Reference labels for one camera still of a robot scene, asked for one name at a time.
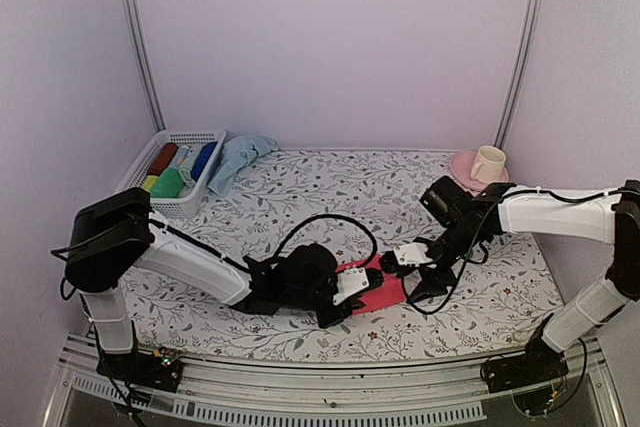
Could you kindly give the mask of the pink towel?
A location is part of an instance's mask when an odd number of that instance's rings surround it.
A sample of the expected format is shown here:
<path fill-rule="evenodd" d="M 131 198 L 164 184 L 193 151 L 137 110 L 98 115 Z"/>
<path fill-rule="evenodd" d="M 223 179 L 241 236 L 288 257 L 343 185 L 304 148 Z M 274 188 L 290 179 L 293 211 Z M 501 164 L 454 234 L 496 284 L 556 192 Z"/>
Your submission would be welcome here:
<path fill-rule="evenodd" d="M 400 279 L 393 274 L 384 272 L 380 261 L 381 255 L 378 254 L 366 266 L 361 266 L 361 262 L 351 262 L 337 267 L 337 274 L 353 267 L 366 269 L 370 286 L 365 291 L 348 299 L 359 299 L 363 302 L 363 307 L 355 310 L 353 315 L 384 310 L 404 302 L 405 296 L 402 291 Z"/>

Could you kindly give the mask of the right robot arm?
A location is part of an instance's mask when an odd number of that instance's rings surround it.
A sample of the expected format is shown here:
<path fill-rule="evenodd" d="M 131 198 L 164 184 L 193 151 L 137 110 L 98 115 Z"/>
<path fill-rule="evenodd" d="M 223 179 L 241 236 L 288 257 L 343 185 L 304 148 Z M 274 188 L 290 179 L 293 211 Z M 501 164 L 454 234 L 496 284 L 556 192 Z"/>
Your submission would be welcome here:
<path fill-rule="evenodd" d="M 607 322 L 639 298 L 639 184 L 629 180 L 605 191 L 560 191 L 510 182 L 489 184 L 477 195 L 451 177 L 436 180 L 421 204 L 443 227 L 435 240 L 415 239 L 384 253 L 384 272 L 404 279 L 420 275 L 405 298 L 411 305 L 433 297 L 450 299 L 477 245 L 496 236 L 531 232 L 586 238 L 610 244 L 613 260 L 605 273 L 566 306 L 543 320 L 517 362 L 517 374 L 537 383 L 556 358 L 592 328 Z"/>

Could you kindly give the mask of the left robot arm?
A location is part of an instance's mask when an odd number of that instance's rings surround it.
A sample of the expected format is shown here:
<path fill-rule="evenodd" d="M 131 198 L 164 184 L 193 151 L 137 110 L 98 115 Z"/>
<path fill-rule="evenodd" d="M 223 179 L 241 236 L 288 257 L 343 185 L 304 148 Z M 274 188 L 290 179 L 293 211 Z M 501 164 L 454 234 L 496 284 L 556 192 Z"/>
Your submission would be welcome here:
<path fill-rule="evenodd" d="M 384 282 L 372 256 L 340 269 L 333 254 L 317 243 L 262 261 L 236 261 L 171 226 L 139 187 L 81 209 L 69 245 L 50 253 L 64 262 L 64 280 L 86 302 L 101 352 L 128 381 L 141 380 L 149 370 L 146 355 L 137 350 L 120 287 L 132 267 L 194 286 L 242 313 L 311 311 L 321 328 L 350 317 L 360 297 Z"/>

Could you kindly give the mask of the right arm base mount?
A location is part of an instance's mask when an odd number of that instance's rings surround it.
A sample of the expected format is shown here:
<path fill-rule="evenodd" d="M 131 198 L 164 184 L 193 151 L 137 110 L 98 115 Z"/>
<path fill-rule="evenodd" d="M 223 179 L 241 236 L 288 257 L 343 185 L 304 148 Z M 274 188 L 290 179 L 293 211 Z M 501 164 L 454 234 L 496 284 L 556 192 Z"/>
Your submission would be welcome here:
<path fill-rule="evenodd" d="M 489 358 L 480 367 L 480 377 L 490 393 L 559 380 L 569 373 L 562 355 L 521 353 Z"/>

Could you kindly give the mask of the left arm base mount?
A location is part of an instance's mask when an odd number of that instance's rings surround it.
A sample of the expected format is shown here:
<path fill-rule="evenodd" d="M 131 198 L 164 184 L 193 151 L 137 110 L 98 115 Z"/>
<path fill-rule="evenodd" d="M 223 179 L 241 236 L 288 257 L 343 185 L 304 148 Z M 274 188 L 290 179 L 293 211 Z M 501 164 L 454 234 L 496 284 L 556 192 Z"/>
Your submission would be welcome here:
<path fill-rule="evenodd" d="M 179 360 L 165 361 L 136 349 L 127 354 L 108 354 L 98 348 L 97 372 L 125 385 L 146 387 L 163 392 L 178 391 L 184 365 Z"/>

